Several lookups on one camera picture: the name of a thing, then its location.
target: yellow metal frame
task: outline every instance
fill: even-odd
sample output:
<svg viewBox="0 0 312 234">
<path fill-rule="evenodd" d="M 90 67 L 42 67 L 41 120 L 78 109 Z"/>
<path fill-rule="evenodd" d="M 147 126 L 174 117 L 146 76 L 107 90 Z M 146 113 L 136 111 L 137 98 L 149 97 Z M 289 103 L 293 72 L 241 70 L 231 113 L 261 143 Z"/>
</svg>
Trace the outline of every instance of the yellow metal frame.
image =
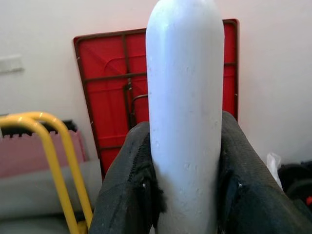
<svg viewBox="0 0 312 234">
<path fill-rule="evenodd" d="M 50 170 L 52 172 L 54 184 L 57 189 L 63 212 L 65 214 L 69 231 L 71 234 L 87 233 L 87 230 L 83 227 L 83 224 L 77 224 L 51 137 L 48 131 L 42 126 L 42 124 L 36 122 L 35 120 L 46 121 L 49 125 L 54 127 L 59 132 L 62 138 L 62 142 L 67 155 L 67 160 L 71 168 L 76 190 L 86 219 L 87 227 L 89 229 L 92 220 L 91 205 L 77 162 L 73 142 L 65 124 L 55 116 L 48 113 L 28 112 L 0 117 L 0 127 L 19 125 L 31 130 L 32 132 L 36 132 L 39 135 L 43 144 Z"/>
</svg>

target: wall outlet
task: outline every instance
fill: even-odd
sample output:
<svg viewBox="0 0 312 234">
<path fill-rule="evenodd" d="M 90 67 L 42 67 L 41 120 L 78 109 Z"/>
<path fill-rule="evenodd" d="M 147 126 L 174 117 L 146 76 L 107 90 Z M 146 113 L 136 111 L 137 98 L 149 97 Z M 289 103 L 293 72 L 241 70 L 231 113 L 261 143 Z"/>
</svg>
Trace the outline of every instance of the wall outlet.
<svg viewBox="0 0 312 234">
<path fill-rule="evenodd" d="M 0 74 L 23 71 L 21 55 L 13 55 L 0 58 Z"/>
</svg>

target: white wall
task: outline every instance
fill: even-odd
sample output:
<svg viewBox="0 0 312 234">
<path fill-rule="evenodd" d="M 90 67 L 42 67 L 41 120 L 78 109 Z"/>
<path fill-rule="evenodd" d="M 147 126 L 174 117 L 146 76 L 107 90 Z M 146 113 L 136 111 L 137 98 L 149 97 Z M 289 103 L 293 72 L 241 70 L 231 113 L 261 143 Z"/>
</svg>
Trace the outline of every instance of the white wall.
<svg viewBox="0 0 312 234">
<path fill-rule="evenodd" d="M 72 118 L 96 150 L 72 39 L 146 27 L 156 0 L 1 0 L 0 57 L 25 71 L 0 75 L 0 114 L 29 110 Z M 261 157 L 312 159 L 311 0 L 216 0 L 240 30 L 239 122 Z"/>
</svg>

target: brown metal frame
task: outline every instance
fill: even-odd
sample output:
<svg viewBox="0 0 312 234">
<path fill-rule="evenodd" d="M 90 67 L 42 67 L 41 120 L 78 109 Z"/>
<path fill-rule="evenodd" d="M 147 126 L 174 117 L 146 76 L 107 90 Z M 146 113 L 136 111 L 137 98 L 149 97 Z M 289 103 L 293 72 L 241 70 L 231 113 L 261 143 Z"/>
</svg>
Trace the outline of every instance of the brown metal frame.
<svg viewBox="0 0 312 234">
<path fill-rule="evenodd" d="M 238 51 L 239 51 L 239 38 L 238 38 L 238 22 L 237 20 L 233 19 L 225 19 L 223 20 L 223 24 L 232 24 L 235 27 L 235 33 L 236 33 L 236 55 L 235 55 L 235 60 L 236 62 L 230 62 L 230 63 L 225 63 L 224 66 L 235 66 L 235 109 L 236 109 L 236 118 L 238 118 Z M 136 30 L 129 30 L 129 31 L 121 31 L 121 32 L 112 32 L 112 33 L 100 33 L 100 34 L 92 34 L 92 35 L 87 35 L 87 36 L 81 36 L 77 37 L 74 39 L 74 47 L 75 47 L 75 52 L 76 52 L 76 58 L 77 58 L 77 63 L 78 63 L 78 68 L 79 68 L 79 73 L 80 73 L 80 79 L 84 91 L 84 96 L 86 99 L 86 104 L 88 108 L 88 113 L 89 113 L 89 118 L 91 122 L 91 127 L 92 127 L 92 132 L 94 136 L 94 141 L 96 144 L 97 148 L 97 154 L 98 158 L 101 161 L 101 151 L 107 150 L 107 149 L 116 149 L 120 148 L 121 146 L 112 146 L 112 147 L 100 147 L 98 143 L 98 135 L 96 133 L 95 127 L 93 125 L 93 114 L 91 110 L 91 105 L 90 105 L 90 100 L 87 95 L 87 90 L 86 90 L 86 84 L 88 82 L 93 82 L 96 80 L 108 80 L 108 79 L 119 79 L 119 78 L 127 78 L 128 83 L 123 87 L 123 92 L 124 92 L 124 103 L 125 103 L 125 108 L 126 108 L 126 114 L 127 114 L 127 121 L 128 121 L 128 127 L 131 129 L 133 126 L 136 125 L 136 118 L 135 118 L 135 111 L 134 111 L 134 102 L 139 99 L 139 98 L 146 98 L 148 97 L 147 94 L 139 95 L 137 97 L 133 97 L 133 90 L 132 90 L 132 77 L 140 77 L 140 76 L 147 76 L 146 72 L 143 73 L 130 73 L 130 64 L 129 64 L 129 57 L 127 53 L 127 45 L 126 45 L 126 36 L 127 35 L 134 35 L 134 34 L 142 34 L 145 33 L 146 29 L 136 29 Z M 125 61 L 126 61 L 126 71 L 127 73 L 124 75 L 116 75 L 116 76 L 107 76 L 107 77 L 97 77 L 97 78 L 90 78 L 90 79 L 85 79 L 85 76 L 83 74 L 83 67 L 81 64 L 81 59 L 80 59 L 80 53 L 79 53 L 79 43 L 84 41 L 84 40 L 89 40 L 89 39 L 97 39 L 97 38 L 107 38 L 107 37 L 113 37 L 113 36 L 121 36 L 122 39 L 122 45 L 123 45 L 123 51 L 125 55 Z M 130 94 L 130 100 L 131 100 L 131 107 L 129 108 L 129 102 L 128 102 L 128 92 Z"/>
</svg>

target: white cylindrical object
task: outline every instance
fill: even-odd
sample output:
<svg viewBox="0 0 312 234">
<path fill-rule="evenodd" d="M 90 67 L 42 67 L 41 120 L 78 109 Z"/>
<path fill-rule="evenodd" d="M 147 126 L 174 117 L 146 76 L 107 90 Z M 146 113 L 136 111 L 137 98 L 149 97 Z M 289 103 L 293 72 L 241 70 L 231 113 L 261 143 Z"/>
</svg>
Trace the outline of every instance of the white cylindrical object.
<svg viewBox="0 0 312 234">
<path fill-rule="evenodd" d="M 160 0 L 146 32 L 159 234 L 214 234 L 224 28 L 213 0 Z"/>
</svg>

